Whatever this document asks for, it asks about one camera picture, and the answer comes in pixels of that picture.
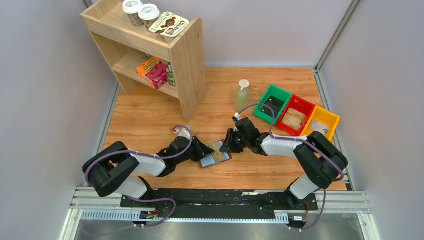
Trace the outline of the brown leather card holder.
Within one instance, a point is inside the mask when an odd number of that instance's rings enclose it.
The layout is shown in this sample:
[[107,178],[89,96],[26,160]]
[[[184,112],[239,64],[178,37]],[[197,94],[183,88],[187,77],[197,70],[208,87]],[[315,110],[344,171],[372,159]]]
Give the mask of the brown leather card holder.
[[219,141],[208,143],[206,145],[210,149],[214,150],[214,153],[199,161],[199,166],[201,169],[218,165],[232,159],[232,155],[230,153],[220,151],[220,148],[223,146],[223,144],[224,144],[224,141],[219,140]]

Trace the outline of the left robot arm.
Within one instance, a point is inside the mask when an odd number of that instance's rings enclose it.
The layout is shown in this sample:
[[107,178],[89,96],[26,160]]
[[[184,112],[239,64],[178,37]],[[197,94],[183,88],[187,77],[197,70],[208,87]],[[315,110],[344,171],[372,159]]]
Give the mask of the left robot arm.
[[188,160],[199,162],[214,152],[196,136],[178,136],[169,147],[154,155],[136,152],[117,141],[88,160],[82,172],[99,197],[119,193],[139,199],[150,187],[145,180],[132,177],[133,173],[165,177],[173,173],[177,165]]

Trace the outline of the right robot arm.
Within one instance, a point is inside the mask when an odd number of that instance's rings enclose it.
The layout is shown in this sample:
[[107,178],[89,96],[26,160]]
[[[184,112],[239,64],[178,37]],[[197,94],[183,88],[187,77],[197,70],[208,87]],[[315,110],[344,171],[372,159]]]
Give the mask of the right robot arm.
[[250,149],[256,155],[283,156],[297,159],[304,174],[286,189],[287,198],[303,200],[316,190],[326,190],[333,182],[343,179],[347,158],[321,133],[307,136],[281,136],[260,132],[253,122],[234,118],[235,127],[227,131],[220,151],[242,153]]

